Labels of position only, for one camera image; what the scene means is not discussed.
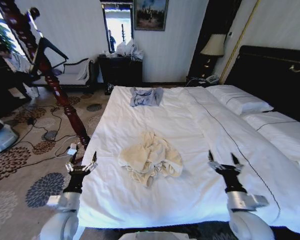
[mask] patterned carpet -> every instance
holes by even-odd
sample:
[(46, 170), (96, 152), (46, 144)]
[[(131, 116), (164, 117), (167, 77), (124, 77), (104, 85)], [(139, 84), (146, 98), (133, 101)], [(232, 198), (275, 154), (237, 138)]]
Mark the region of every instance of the patterned carpet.
[[(69, 139), (75, 133), (53, 94), (42, 87), (39, 92), (38, 98), (2, 118), (19, 133), (19, 142), (0, 154), (0, 240), (39, 239), (43, 224), (55, 212), (45, 206), (49, 196), (60, 194), (70, 180), (65, 168), (69, 157), (62, 157), (62, 153), (78, 138)], [(69, 92), (68, 96), (91, 136), (109, 96), (102, 89), (94, 94)], [(28, 124), (29, 119), (34, 119), (34, 125)], [(55, 157), (56, 150), (62, 158)], [(77, 156), (83, 154), (80, 147)], [(144, 230), (187, 233), (198, 240), (236, 239), (226, 222), (153, 229), (86, 228), (81, 239), (117, 240), (125, 233)]]

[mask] black headboard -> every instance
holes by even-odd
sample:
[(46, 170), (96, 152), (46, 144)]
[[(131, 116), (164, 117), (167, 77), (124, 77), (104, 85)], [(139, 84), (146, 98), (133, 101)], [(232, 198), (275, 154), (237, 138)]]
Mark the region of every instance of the black headboard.
[(225, 84), (300, 122), (300, 50), (244, 45)]

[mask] wooden post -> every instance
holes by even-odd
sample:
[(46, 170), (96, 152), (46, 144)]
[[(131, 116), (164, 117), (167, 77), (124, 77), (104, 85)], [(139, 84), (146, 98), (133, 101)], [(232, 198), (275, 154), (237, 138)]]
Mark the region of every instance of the wooden post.
[[(24, 42), (30, 57), (33, 59), (38, 45), (36, 44), (35, 36), (31, 32), (27, 15), (21, 14), (15, 4), (15, 0), (0, 0), (0, 8), (6, 23), (11, 29), (15, 30), (18, 38)], [(34, 18), (40, 15), (36, 8), (32, 8), (30, 12)], [(64, 113), (69, 118), (73, 130), (80, 138), (81, 144), (84, 148), (87, 148), (90, 137), (87, 135), (85, 126), (77, 115), (76, 109), (70, 105), (67, 94), (61, 89), (58, 78), (52, 72), (51, 63), (45, 55), (38, 68), (44, 74), (47, 84), (53, 89), (57, 102), (63, 106)]]

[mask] window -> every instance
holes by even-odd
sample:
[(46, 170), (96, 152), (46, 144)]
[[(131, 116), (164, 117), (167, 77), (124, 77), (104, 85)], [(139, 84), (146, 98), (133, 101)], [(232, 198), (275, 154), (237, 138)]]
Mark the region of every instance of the window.
[(109, 52), (113, 53), (120, 43), (128, 43), (134, 36), (132, 2), (102, 3), (102, 10)]
[(12, 52), (18, 53), (21, 56), (26, 57), (24, 51), (22, 50), (21, 46), (19, 45), (12, 31), (6, 24), (6, 21), (2, 17), (1, 13), (0, 13), (0, 43), (4, 44)]

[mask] framed painting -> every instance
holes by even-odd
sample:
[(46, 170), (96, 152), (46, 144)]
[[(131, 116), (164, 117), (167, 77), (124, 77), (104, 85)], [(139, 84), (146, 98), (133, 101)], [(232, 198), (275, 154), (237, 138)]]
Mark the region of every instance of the framed painting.
[(134, 30), (164, 31), (168, 0), (134, 0)]

